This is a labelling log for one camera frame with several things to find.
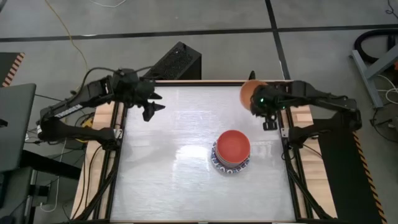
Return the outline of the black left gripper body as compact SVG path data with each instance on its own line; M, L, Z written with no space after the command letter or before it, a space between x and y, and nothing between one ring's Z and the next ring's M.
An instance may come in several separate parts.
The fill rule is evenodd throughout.
M121 70L119 74L119 101L124 106L142 106L155 99L155 86L142 81L135 70Z

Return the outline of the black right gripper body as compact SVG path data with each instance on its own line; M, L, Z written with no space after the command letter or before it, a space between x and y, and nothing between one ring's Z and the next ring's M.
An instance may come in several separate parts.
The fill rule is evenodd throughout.
M250 97L250 112L254 116L275 118L287 106L285 93L270 85L259 85Z

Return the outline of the orange plastic bowl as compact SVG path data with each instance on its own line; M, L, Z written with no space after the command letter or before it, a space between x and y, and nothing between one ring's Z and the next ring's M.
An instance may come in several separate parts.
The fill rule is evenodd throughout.
M259 80L248 80L242 85L239 96L240 102L245 109L251 109L251 97L259 85L267 85L267 83Z

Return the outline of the red plastic bowl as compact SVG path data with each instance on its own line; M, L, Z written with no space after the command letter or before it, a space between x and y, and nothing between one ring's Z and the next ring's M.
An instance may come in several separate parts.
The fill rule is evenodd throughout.
M233 168L249 158L251 145L249 139L238 130L223 132L216 141L215 154L226 167Z

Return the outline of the blue patterned paper bowl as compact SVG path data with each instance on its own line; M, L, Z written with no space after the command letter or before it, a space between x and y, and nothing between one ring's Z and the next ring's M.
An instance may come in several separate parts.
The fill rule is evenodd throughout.
M224 172L225 174L237 174L242 170L244 170L250 163L250 157L248 157L237 167L233 168L226 167L224 164L221 163L221 161L218 159L216 155L216 142L214 142L212 145L210 160L216 169L218 169L221 172Z

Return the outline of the black perforated box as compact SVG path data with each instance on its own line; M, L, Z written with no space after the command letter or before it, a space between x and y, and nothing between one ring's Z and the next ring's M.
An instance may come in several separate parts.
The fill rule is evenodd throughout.
M150 80L201 80L202 54L177 42L143 78Z

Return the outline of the black hazard-striped floor mat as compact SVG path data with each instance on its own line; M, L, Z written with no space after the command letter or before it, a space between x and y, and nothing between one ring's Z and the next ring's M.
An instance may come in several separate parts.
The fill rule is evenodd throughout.
M24 52L0 52L0 88L11 85L24 57Z
M318 137L335 210L349 224L388 224L356 132Z

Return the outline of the grey metal stand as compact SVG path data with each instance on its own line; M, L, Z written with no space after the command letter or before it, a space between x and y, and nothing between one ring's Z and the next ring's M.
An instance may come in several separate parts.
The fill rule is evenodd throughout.
M394 46L370 66L364 63L357 50L352 50L351 56L360 72L361 79L369 93L374 107L382 108L384 103L379 96L374 79L398 60L398 45Z

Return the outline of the grey flat panel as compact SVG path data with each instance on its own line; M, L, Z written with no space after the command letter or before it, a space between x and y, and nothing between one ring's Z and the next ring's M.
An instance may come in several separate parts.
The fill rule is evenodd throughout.
M33 83L0 88L0 173L19 167L29 125L36 85Z

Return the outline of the black aluminium table frame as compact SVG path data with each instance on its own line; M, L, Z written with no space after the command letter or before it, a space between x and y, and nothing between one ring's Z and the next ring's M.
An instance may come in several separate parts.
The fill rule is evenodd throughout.
M162 83L163 110L145 122L127 111L112 202L104 224L293 222L282 142L239 101L239 83ZM221 133L242 131L252 145L247 168L218 170L211 148Z

